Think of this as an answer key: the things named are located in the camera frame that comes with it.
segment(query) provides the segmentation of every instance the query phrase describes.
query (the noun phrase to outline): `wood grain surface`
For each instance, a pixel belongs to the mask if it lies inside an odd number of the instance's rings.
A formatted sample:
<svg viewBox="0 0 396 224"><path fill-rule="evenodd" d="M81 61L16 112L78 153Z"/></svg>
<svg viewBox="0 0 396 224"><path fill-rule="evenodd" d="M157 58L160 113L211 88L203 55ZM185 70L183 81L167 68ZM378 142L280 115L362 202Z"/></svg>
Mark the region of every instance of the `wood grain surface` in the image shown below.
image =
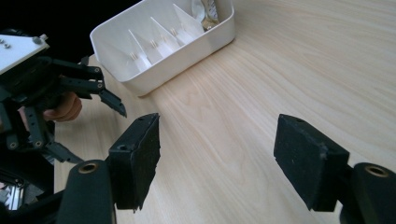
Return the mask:
<svg viewBox="0 0 396 224"><path fill-rule="evenodd" d="M235 40L148 95L106 74L127 118L93 96L76 120L57 124L56 141L102 160L133 120L160 114L157 174L143 209L117 211L119 223L339 223L340 203L334 213L308 211L277 165L279 114L328 135L351 166L396 171L396 2L233 6ZM56 163L57 190L72 166Z"/></svg>

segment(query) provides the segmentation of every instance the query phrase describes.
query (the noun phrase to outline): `human hand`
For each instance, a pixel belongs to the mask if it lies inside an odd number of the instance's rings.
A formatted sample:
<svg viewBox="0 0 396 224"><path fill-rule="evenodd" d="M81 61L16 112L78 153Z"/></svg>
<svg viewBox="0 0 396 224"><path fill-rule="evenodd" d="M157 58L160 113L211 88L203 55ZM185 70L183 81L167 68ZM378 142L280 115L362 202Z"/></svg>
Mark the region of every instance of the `human hand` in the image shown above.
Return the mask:
<svg viewBox="0 0 396 224"><path fill-rule="evenodd" d="M62 96L61 102L56 108L48 109L43 112L43 118L44 120L55 120L59 122L69 121L76 119L81 109L81 100L74 92L69 91ZM19 112L26 130L29 130L23 107L19 109Z"/></svg>

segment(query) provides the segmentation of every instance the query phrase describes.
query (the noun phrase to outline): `dark background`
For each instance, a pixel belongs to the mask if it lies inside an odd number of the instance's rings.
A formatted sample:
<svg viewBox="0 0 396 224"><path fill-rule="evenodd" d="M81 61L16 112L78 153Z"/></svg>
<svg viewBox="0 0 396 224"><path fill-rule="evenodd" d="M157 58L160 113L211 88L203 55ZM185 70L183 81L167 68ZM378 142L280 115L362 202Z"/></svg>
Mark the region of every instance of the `dark background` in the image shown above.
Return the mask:
<svg viewBox="0 0 396 224"><path fill-rule="evenodd" d="M19 29L33 36L47 35L47 55L79 63L93 54L91 31L139 0L2 1L0 31Z"/></svg>

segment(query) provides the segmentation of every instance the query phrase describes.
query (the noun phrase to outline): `bolt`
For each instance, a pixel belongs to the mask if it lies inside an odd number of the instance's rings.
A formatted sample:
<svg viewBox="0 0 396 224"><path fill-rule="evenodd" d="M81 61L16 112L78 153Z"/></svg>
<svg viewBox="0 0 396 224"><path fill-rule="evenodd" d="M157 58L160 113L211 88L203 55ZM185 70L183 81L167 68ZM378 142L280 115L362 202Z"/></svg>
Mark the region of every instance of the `bolt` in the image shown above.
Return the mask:
<svg viewBox="0 0 396 224"><path fill-rule="evenodd" d="M40 44L43 43L43 40L40 37L37 37L37 36L33 37L32 40L33 40L33 43L35 43L37 45L40 45Z"/></svg>

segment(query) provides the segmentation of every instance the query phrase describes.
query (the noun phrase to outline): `white storage bin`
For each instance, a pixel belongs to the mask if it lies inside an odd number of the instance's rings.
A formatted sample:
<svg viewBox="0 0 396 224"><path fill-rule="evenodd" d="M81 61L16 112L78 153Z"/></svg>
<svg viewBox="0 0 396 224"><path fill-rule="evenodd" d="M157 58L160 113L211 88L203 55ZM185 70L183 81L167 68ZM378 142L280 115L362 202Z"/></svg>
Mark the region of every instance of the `white storage bin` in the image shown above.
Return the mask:
<svg viewBox="0 0 396 224"><path fill-rule="evenodd" d="M191 0L143 0L91 32L95 57L142 96L235 37L232 0L215 0L220 24L204 32Z"/></svg>

